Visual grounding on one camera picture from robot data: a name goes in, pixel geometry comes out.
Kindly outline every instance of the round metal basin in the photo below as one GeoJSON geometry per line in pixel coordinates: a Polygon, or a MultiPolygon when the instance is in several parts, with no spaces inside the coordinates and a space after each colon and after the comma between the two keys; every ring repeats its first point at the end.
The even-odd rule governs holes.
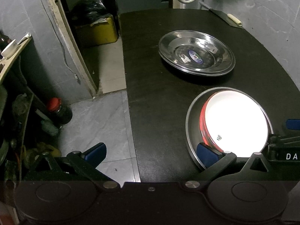
{"type": "Polygon", "coordinates": [[[167,63],[186,73],[221,76],[235,66],[234,55],[223,42],[197,31],[170,32],[158,47],[167,63]]]}
{"type": "MultiPolygon", "coordinates": [[[[202,92],[200,95],[198,95],[193,100],[193,102],[191,103],[191,105],[187,111],[187,116],[185,119],[185,133],[187,136],[187,149],[188,149],[188,152],[190,153],[190,156],[193,159],[193,161],[202,170],[206,169],[206,167],[203,165],[203,163],[200,161],[200,159],[197,157],[197,154],[196,154],[197,145],[200,142],[203,142],[202,135],[200,132],[200,126],[199,126],[199,116],[200,116],[202,107],[205,104],[205,102],[208,100],[208,98],[212,94],[219,92],[221,90],[233,90],[233,91],[237,91],[237,92],[247,95],[245,92],[242,92],[237,89],[229,88],[229,87],[215,87],[215,88],[208,89],[208,90],[202,92]]],[[[273,134],[272,124],[271,124],[270,119],[267,116],[266,112],[264,111],[264,109],[251,96],[249,96],[249,95],[247,95],[247,96],[250,97],[253,101],[255,101],[257,103],[257,105],[261,108],[262,112],[264,113],[264,115],[266,117],[266,120],[268,121],[269,133],[273,134]]]]}

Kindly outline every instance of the small white bowl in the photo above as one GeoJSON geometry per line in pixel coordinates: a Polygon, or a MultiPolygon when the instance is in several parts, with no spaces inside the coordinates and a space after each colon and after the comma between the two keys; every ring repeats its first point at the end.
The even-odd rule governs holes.
{"type": "Polygon", "coordinates": [[[17,50],[18,44],[16,43],[16,39],[14,39],[11,43],[8,44],[7,47],[1,52],[1,56],[8,59],[10,58],[17,50]]]}

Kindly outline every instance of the blue label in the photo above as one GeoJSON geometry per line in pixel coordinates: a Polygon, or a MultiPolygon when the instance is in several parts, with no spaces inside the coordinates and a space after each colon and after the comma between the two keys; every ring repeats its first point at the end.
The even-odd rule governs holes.
{"type": "Polygon", "coordinates": [[[197,52],[194,52],[194,51],[190,50],[188,53],[189,53],[190,57],[191,57],[196,63],[199,63],[199,64],[202,64],[202,63],[203,63],[202,58],[199,56],[199,54],[198,54],[197,52]]]}

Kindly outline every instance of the red lid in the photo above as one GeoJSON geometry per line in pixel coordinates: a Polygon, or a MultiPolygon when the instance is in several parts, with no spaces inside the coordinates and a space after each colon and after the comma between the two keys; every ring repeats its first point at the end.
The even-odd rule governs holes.
{"type": "Polygon", "coordinates": [[[62,103],[61,98],[51,98],[47,103],[47,110],[53,112],[59,108],[62,103]]]}

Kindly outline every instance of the yellow container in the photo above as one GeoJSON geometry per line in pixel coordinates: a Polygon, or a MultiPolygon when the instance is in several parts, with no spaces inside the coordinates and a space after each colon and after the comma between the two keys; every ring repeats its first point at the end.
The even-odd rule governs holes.
{"type": "Polygon", "coordinates": [[[76,27],[76,32],[83,47],[113,43],[118,39],[112,16],[106,18],[105,22],[76,27]]]}

